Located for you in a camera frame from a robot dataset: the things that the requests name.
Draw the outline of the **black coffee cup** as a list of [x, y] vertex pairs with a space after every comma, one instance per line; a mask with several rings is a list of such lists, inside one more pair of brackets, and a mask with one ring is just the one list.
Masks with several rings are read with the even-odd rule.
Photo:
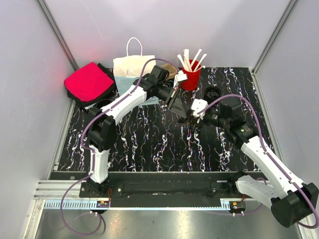
[[102, 99], [100, 100], [95, 106], [98, 108], [98, 109], [101, 109], [109, 104], [111, 104], [113, 101], [109, 100], [109, 99]]
[[190, 116], [188, 118], [188, 127], [192, 133], [199, 133], [204, 123], [200, 118]]

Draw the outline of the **brown pulp cup carrier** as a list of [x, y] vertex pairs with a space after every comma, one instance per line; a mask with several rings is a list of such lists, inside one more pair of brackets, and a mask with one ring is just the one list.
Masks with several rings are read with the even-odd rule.
[[174, 79], [175, 75], [178, 73], [178, 70], [170, 63], [162, 64], [161, 67], [169, 71], [169, 76], [167, 77], [168, 80]]

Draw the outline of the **light blue paper bag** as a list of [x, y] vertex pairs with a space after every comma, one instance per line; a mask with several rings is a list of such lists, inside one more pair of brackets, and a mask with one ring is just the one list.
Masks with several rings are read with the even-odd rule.
[[[140, 53], [137, 55], [129, 54], [129, 44], [133, 39], [140, 45]], [[113, 60], [113, 75], [119, 96], [122, 96], [133, 85], [133, 82], [140, 77], [144, 64], [153, 58], [155, 58], [154, 55], [143, 54], [143, 46], [136, 37], [128, 40], [126, 56]]]

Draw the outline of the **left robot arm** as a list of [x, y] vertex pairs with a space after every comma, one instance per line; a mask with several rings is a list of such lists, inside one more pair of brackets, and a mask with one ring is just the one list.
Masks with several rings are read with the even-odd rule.
[[170, 88], [164, 84], [167, 73], [164, 68], [154, 66], [151, 73], [135, 80], [122, 96], [102, 108], [93, 107], [89, 111], [90, 127], [86, 135], [91, 161], [87, 182], [96, 197], [103, 197], [107, 193], [108, 156], [117, 139], [117, 125], [125, 115], [149, 98], [156, 97], [164, 101], [168, 110], [183, 119], [187, 117], [180, 88], [180, 84], [187, 80], [187, 75], [182, 70], [178, 71]]

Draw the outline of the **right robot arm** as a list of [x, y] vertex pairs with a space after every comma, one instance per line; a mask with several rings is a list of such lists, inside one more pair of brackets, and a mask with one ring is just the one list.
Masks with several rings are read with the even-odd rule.
[[271, 183], [268, 186], [239, 172], [226, 185], [228, 195], [235, 198], [243, 194], [255, 199], [270, 209], [286, 228], [293, 224], [318, 228], [318, 187], [314, 183], [306, 184], [283, 164], [266, 144], [258, 121], [249, 125], [242, 119], [242, 103], [252, 107], [247, 99], [235, 94], [221, 96], [211, 103], [195, 99], [191, 105], [191, 115], [198, 122], [223, 129], [227, 139], [247, 155]]

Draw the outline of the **stack of black lids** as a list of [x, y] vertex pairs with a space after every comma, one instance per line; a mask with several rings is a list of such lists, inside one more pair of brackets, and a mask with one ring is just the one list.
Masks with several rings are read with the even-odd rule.
[[213, 101], [221, 96], [221, 91], [218, 87], [208, 87], [204, 91], [204, 99], [206, 101]]

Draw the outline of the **red straw cup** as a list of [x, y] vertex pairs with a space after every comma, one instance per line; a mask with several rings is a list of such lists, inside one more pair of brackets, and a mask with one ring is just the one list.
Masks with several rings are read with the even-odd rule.
[[197, 89], [199, 78], [200, 78], [200, 69], [201, 65], [199, 64], [198, 69], [195, 72], [189, 72], [184, 67], [182, 71], [187, 75], [187, 81], [181, 83], [181, 87], [186, 91], [193, 91]]

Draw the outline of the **red and black cloth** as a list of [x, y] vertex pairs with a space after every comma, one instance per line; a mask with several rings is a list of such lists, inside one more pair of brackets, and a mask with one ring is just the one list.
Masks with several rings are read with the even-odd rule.
[[94, 62], [72, 73], [64, 80], [64, 86], [67, 96], [80, 108], [107, 98], [116, 89], [115, 80], [109, 77], [107, 68]]

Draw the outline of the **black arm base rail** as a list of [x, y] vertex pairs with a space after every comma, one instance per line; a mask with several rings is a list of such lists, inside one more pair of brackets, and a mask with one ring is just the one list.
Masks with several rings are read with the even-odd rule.
[[81, 198], [111, 197], [111, 207], [132, 209], [204, 209], [220, 199], [242, 199], [234, 172], [110, 172], [101, 185], [83, 182]]

